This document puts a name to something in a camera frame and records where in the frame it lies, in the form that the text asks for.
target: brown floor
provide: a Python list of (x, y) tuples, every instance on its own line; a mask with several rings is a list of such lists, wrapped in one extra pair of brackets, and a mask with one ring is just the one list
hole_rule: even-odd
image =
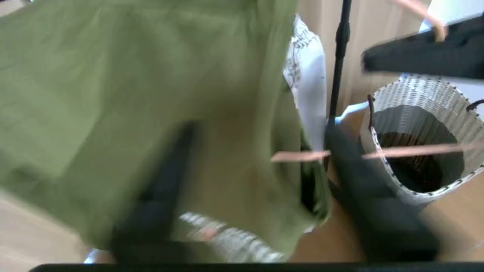
[[(348, 126), (358, 131), (360, 115)], [(427, 206), (422, 215), (446, 237), (445, 261), (484, 261), (484, 175)], [(0, 271), (26, 271), (48, 262), (81, 262), (86, 248), (74, 233), (0, 193)], [(332, 216), (303, 236), (294, 262), (363, 261), (347, 214), (334, 201)]]

